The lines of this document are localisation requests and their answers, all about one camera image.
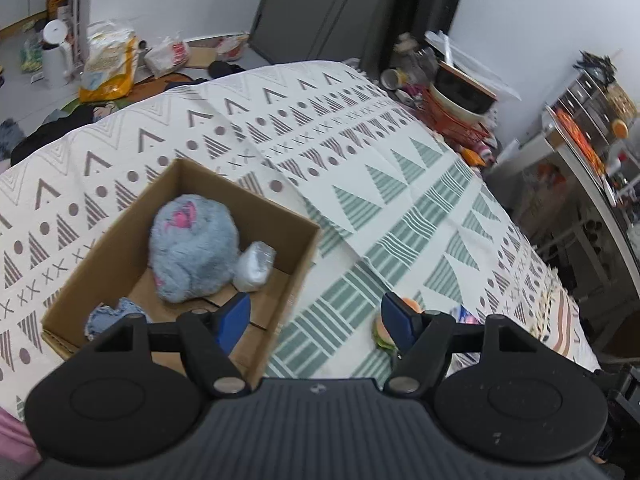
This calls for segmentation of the yellow white bag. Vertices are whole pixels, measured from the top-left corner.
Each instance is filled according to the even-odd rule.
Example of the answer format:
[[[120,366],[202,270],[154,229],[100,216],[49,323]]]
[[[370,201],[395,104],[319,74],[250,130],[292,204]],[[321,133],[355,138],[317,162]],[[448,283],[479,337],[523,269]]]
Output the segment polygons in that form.
[[[118,100],[134,86],[138,38],[124,22],[102,21],[87,28],[87,48],[80,78],[81,103]]]

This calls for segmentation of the orange round toy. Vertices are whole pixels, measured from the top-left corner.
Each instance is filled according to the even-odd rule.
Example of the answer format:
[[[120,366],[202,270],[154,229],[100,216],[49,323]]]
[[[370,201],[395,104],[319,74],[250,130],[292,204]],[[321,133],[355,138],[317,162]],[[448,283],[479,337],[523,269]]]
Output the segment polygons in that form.
[[[616,118],[611,122],[611,132],[620,140],[627,139],[629,134],[626,122],[620,118]]]

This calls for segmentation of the brown cardboard box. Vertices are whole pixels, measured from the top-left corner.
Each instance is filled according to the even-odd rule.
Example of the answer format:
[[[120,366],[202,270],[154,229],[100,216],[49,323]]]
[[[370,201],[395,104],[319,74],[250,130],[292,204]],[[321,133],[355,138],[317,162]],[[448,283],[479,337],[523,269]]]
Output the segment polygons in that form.
[[[99,306],[127,298],[154,322],[213,310],[238,290],[242,252],[274,251],[264,284],[250,292],[250,325],[232,362],[256,385],[284,316],[295,304],[320,237],[319,227],[288,208],[177,159],[128,206],[78,264],[43,315],[42,336],[64,359],[88,344]]]

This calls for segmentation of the black cream bowl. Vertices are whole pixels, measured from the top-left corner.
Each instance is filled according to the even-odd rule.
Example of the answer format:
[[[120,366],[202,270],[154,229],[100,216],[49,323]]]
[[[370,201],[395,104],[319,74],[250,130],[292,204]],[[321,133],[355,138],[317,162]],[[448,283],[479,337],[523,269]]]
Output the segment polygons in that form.
[[[449,115],[469,126],[477,125],[498,101],[494,92],[445,62],[438,63],[430,91]]]

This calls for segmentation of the red plastic basket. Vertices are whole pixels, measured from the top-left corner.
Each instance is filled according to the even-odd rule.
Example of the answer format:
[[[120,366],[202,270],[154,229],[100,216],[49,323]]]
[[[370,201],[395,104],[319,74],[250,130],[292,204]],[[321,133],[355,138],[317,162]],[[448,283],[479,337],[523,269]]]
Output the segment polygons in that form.
[[[489,131],[482,124],[478,122],[470,125],[462,122],[434,99],[430,89],[421,87],[420,91],[422,101],[418,105],[418,117],[427,127],[466,148],[472,148],[489,138]]]

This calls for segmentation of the hamburger plush toy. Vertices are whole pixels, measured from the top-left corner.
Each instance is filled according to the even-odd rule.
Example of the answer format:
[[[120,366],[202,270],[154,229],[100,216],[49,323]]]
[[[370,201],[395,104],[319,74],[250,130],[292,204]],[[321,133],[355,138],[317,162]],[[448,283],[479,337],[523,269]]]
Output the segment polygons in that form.
[[[413,311],[416,311],[418,313],[421,313],[423,311],[422,307],[416,300],[408,297],[404,297],[402,298],[402,300],[404,300],[405,303],[408,304],[408,306]],[[390,336],[390,333],[388,332],[388,330],[386,330],[386,327],[384,325],[381,312],[378,312],[378,315],[375,317],[373,321],[372,337],[373,337],[374,343],[378,346],[378,348],[381,348],[382,350],[385,350],[385,351],[396,350],[396,346],[394,344],[393,338]]]

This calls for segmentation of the dark grey cabinet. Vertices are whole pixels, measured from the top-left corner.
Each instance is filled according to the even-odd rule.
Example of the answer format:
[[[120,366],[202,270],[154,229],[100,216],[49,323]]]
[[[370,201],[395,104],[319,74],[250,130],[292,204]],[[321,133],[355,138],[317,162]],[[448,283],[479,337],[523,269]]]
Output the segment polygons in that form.
[[[359,60],[369,73],[390,65],[402,34],[422,41],[448,32],[459,0],[260,0],[250,46],[271,64]]]

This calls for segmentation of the white red plastic bag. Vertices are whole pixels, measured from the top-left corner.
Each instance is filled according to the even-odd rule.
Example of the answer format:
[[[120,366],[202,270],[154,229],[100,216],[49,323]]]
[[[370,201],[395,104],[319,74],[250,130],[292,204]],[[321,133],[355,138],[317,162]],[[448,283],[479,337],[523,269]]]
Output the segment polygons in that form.
[[[188,44],[180,38],[167,37],[145,53],[143,61],[155,78],[171,74],[186,64],[190,58]]]

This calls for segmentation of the patterned white green blanket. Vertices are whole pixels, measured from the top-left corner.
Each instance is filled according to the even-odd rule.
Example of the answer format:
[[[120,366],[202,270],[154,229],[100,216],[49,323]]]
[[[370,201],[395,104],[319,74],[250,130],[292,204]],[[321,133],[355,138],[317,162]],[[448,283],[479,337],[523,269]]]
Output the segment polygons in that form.
[[[342,63],[266,66],[169,90],[78,128],[1,177],[1,405],[21,417],[58,366],[43,315],[99,237],[176,159],[316,222],[310,273],[270,377],[390,374],[383,292],[512,318],[587,370],[575,300],[480,177]]]

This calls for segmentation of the blue tissue packet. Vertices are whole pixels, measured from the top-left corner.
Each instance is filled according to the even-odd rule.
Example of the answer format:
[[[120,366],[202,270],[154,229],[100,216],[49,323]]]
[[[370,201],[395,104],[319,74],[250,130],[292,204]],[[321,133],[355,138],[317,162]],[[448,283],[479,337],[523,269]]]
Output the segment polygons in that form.
[[[462,304],[453,307],[449,314],[454,318],[454,320],[459,324],[472,324],[472,325],[480,325],[482,322],[467,308],[463,307]]]

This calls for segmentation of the grey fluffy plush toy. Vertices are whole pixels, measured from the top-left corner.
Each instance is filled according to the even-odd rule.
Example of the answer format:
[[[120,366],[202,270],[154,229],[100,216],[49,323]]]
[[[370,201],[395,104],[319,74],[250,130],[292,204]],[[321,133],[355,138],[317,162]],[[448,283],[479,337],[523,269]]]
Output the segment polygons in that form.
[[[149,268],[157,296],[171,304],[213,295],[232,279],[239,232],[224,204],[182,194],[156,214]]]

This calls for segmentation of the white desk with shelves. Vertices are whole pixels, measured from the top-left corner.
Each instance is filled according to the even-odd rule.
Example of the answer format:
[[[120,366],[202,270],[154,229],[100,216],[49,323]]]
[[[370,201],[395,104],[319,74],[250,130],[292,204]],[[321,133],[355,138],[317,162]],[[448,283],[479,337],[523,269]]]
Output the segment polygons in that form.
[[[546,108],[540,133],[489,170],[491,191],[589,314],[639,309],[639,260],[613,196]]]

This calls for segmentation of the white kettle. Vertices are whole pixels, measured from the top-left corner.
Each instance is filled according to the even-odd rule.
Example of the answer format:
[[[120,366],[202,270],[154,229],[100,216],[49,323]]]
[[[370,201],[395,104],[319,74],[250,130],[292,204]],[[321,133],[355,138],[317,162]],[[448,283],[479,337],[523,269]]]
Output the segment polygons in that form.
[[[47,22],[42,31],[43,78],[51,89],[66,86],[73,76],[73,51],[64,21]]]

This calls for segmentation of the clear plastic wrapped item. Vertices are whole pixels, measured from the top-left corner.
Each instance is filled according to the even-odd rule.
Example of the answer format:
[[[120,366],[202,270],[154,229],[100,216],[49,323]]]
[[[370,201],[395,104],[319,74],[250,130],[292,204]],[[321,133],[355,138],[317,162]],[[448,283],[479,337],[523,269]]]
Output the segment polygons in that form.
[[[264,286],[273,269],[277,252],[258,240],[246,248],[236,263],[232,284],[239,292],[254,292]]]

